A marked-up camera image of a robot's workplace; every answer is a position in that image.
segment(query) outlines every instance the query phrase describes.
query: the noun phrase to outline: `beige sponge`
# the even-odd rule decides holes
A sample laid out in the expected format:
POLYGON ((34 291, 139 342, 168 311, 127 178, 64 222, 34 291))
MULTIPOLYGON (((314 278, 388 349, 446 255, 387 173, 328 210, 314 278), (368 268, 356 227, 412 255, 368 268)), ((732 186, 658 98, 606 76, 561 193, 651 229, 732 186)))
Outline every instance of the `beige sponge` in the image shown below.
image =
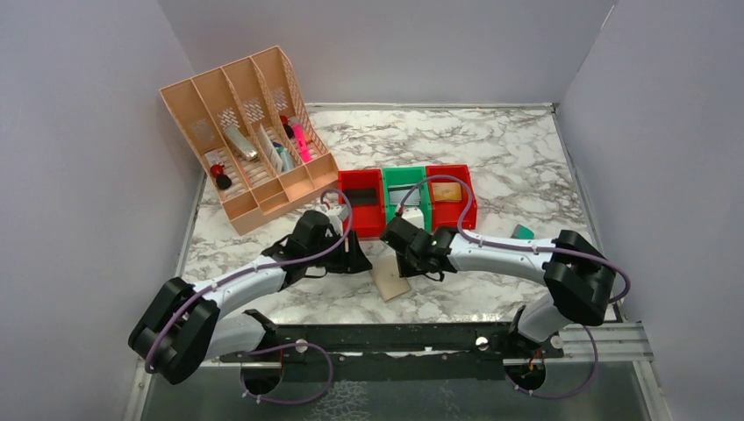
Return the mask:
POLYGON ((394 255, 382 257, 375 263, 372 267, 372 279, 375 280, 375 286, 386 303, 411 290, 408 280, 400 277, 394 255))

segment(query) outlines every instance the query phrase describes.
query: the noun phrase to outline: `pink marker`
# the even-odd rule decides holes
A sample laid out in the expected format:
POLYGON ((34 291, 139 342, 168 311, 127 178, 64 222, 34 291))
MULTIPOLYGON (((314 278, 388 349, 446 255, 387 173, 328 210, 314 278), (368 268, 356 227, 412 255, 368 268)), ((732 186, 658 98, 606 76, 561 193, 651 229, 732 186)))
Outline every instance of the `pink marker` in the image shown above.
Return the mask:
POLYGON ((310 162, 310 152, 307 150, 307 142, 304 139, 304 133, 301 125, 293 125, 292 131, 295 133, 295 140, 297 141, 297 149, 299 149, 300 157, 303 162, 310 162))

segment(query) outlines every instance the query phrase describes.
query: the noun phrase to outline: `green object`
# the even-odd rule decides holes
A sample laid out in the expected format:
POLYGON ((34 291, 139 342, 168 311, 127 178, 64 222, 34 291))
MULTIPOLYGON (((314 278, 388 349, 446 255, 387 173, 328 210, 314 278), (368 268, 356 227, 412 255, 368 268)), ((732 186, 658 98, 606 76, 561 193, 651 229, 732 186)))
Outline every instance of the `green object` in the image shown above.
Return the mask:
POLYGON ((290 157, 290 153, 287 152, 283 147, 277 147, 276 151, 279 153, 279 158, 282 158, 282 172, 286 173, 291 169, 295 169, 295 164, 290 157))
POLYGON ((514 227, 514 232, 511 233, 513 239, 534 239, 534 232, 522 224, 517 224, 514 227))
MULTIPOLYGON (((396 204, 390 204, 389 186, 400 186, 404 184, 415 184, 426 178, 424 167, 383 168, 383 191, 385 194, 385 217, 390 222, 395 217, 396 204)), ((429 197, 429 188, 422 184, 418 191, 421 202, 417 206, 424 214, 424 229, 432 230, 432 200, 429 197)))

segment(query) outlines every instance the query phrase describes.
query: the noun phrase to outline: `wire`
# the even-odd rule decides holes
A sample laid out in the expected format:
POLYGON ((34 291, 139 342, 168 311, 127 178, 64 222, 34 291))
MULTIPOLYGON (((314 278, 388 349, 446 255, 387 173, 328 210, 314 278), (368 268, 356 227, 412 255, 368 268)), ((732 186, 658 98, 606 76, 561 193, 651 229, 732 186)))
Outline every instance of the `wire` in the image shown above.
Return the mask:
POLYGON ((166 335, 168 335, 168 332, 170 332, 170 329, 173 328, 173 325, 175 325, 175 323, 181 319, 181 317, 183 316, 183 313, 185 313, 186 310, 189 309, 191 305, 193 305, 202 296, 206 295, 209 292, 212 292, 213 290, 217 288, 225 286, 228 282, 234 281, 235 279, 240 278, 243 275, 252 274, 253 272, 258 272, 259 270, 263 270, 263 269, 281 268, 282 266, 296 265, 299 263, 306 263, 311 260, 316 260, 317 258, 320 258, 320 257, 323 257, 329 254, 336 247, 343 244, 344 241, 347 239, 348 234, 351 232, 351 226, 352 226, 354 213, 351 211, 351 205, 348 200, 348 197, 346 197, 346 195, 339 189, 328 189, 324 191, 323 194, 320 195, 321 202, 324 202, 326 194, 328 193, 336 193, 337 195, 339 195, 339 198, 342 198, 344 200, 344 203, 349 207, 347 229, 344 231, 343 234, 341 234, 341 237, 335 243, 333 243, 332 246, 328 247, 326 250, 323 250, 322 252, 315 253, 312 256, 307 256, 307 257, 303 257, 300 259, 294 259, 294 260, 275 261, 272 263, 264 263, 262 265, 258 265, 257 267, 251 266, 249 268, 244 268, 236 272, 233 272, 232 274, 215 282, 212 285, 207 286, 204 289, 200 289, 197 293, 195 293, 188 300, 186 300, 186 303, 183 303, 183 305, 175 313, 173 313, 173 317, 170 318, 170 320, 165 324, 165 326, 163 326, 160 333, 158 333, 158 336, 155 337, 155 341, 153 342, 153 345, 150 347, 150 351, 147 352, 147 357, 145 358, 145 371, 148 372, 149 374, 155 373, 155 368, 153 366, 154 360, 155 360, 155 354, 158 348, 160 347, 162 341, 165 339, 166 335))
POLYGON ((261 349, 260 351, 251 351, 250 353, 248 353, 248 355, 262 355, 265 353, 273 353, 274 351, 280 351, 280 350, 284 350, 287 348, 293 348, 297 346, 308 346, 310 348, 316 349, 320 351, 320 353, 322 353, 323 356, 325 357, 325 360, 328 361, 328 380, 325 381, 325 385, 318 393, 316 393, 313 396, 306 397, 305 399, 299 399, 296 401, 285 401, 283 399, 274 399, 273 397, 263 397, 262 395, 254 395, 246 387, 245 376, 243 375, 242 372, 240 372, 240 386, 244 390, 243 397, 251 396, 253 399, 256 400, 257 403, 268 402, 268 403, 277 403, 280 405, 292 405, 292 406, 304 405, 306 403, 310 403, 322 397, 331 388, 331 384, 333 383, 333 361, 331 360, 331 355, 328 354, 328 352, 322 347, 315 345, 315 344, 311 344, 311 343, 305 343, 305 342, 292 343, 292 344, 284 344, 280 346, 274 346, 271 348, 261 349))
POLYGON ((442 272, 442 271, 439 271, 439 272, 437 272, 437 273, 438 273, 438 274, 440 274, 440 279, 434 279, 433 277, 429 276, 429 274, 422 274, 422 275, 423 275, 423 276, 424 276, 425 278, 429 278, 429 279, 431 279, 432 281, 436 281, 436 282, 442 282, 442 281, 444 281, 444 272, 442 272))
POLYGON ((557 401, 560 399, 568 399, 570 397, 574 397, 582 392, 584 392, 593 382, 595 379, 597 379, 597 374, 599 373, 599 351, 597 350, 597 342, 594 340, 594 335, 591 334, 591 331, 588 327, 582 325, 583 329, 586 331, 586 334, 589 335, 589 340, 591 341, 591 349, 594 350, 594 365, 591 368, 591 373, 589 374, 589 377, 587 377, 586 381, 579 386, 576 389, 571 390, 568 393, 563 393, 560 395, 544 395, 541 393, 535 393, 534 390, 527 390, 522 387, 520 387, 517 383, 512 380, 511 377, 508 375, 506 376, 507 379, 509 379, 509 382, 511 382, 512 385, 514 385, 514 389, 524 393, 525 395, 529 395, 531 397, 537 397, 538 399, 547 399, 550 401, 557 401))
POLYGON ((432 180, 451 180, 453 182, 458 182, 460 185, 465 189, 465 191, 468 192, 468 204, 465 205, 465 209, 462 210, 462 213, 460 214, 460 218, 457 220, 457 231, 460 233, 460 235, 465 238, 466 240, 470 241, 471 243, 477 243, 482 244, 483 246, 491 246, 495 248, 501 248, 504 250, 511 250, 513 252, 523 252, 523 253, 560 253, 560 254, 566 254, 568 256, 574 256, 578 257, 580 259, 586 259, 595 261, 596 263, 599 263, 601 265, 607 266, 608 268, 612 269, 616 273, 620 274, 620 276, 623 277, 623 280, 625 281, 625 287, 622 291, 620 291, 619 294, 616 296, 610 298, 608 303, 616 303, 618 300, 623 299, 625 296, 627 296, 628 292, 630 292, 630 277, 626 273, 625 270, 622 268, 619 268, 612 262, 608 261, 607 259, 603 259, 601 257, 595 256, 594 254, 589 253, 582 253, 577 252, 574 250, 568 250, 565 248, 559 248, 559 247, 536 247, 533 249, 529 246, 515 246, 513 244, 504 244, 504 243, 497 243, 495 241, 487 241, 487 240, 480 240, 477 239, 470 234, 468 234, 464 229, 462 229, 462 221, 465 220, 465 215, 468 214, 468 211, 470 210, 470 207, 473 205, 473 190, 470 189, 470 186, 465 183, 463 180, 460 180, 457 177, 453 177, 451 175, 432 175, 431 177, 426 177, 425 179, 421 180, 420 182, 417 182, 416 184, 411 187, 406 193, 405 196, 403 196, 403 200, 400 201, 400 204, 398 205, 398 208, 396 210, 396 215, 400 216, 403 213, 404 203, 408 199, 408 196, 410 196, 414 191, 416 191, 421 184, 424 184, 425 182, 430 182, 432 180))
POLYGON ((544 355, 542 355, 542 353, 541 353, 540 351, 542 351, 542 348, 537 348, 537 349, 535 350, 535 353, 533 354, 533 357, 532 357, 532 358, 531 358, 531 359, 529 360, 528 364, 530 365, 530 371, 533 371, 533 369, 534 369, 534 364, 533 364, 533 360, 534 360, 535 358, 537 358, 537 355, 538 355, 538 354, 540 354, 540 357, 542 357, 542 358, 540 358, 540 359, 542 360, 543 364, 545 363, 545 356, 544 356, 544 355))
POLYGON ((305 276, 303 276, 303 278, 310 278, 310 279, 325 278, 326 275, 328 275, 328 268, 323 268, 323 269, 325 269, 325 272, 322 275, 308 275, 308 274, 305 274, 305 276))

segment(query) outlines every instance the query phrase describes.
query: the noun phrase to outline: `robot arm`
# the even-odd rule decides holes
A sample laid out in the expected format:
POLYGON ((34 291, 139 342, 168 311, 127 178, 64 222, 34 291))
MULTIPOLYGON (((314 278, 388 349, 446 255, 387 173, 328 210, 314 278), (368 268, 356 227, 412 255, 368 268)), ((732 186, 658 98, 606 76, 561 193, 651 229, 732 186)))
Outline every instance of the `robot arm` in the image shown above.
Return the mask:
POLYGON ((465 239, 456 228, 441 227, 431 234, 401 217, 393 218, 380 239, 421 274, 485 271, 524 278, 547 287, 549 293, 519 309, 510 332, 511 345, 526 350, 565 325, 601 325, 612 293, 615 272, 596 262, 561 253, 537 253, 537 248, 566 248, 602 255, 581 235, 561 231, 557 239, 497 239, 466 232, 481 241, 495 242, 534 253, 514 251, 465 239))
POLYGON ((356 274, 372 268, 353 231, 346 237, 345 244, 322 258, 298 262, 338 242, 341 221, 345 218, 340 208, 325 214, 308 210, 297 221, 292 234, 261 252, 261 256, 243 268, 196 284, 181 278, 167 281, 132 330, 129 347, 146 358, 174 313, 188 300, 193 300, 198 291, 207 289, 208 292, 197 297, 173 324, 155 349, 154 371, 176 384, 189 377, 205 359, 254 350, 264 335, 261 324, 245 315, 222 320, 226 315, 259 296, 287 288, 302 279, 309 267, 337 274, 356 274))

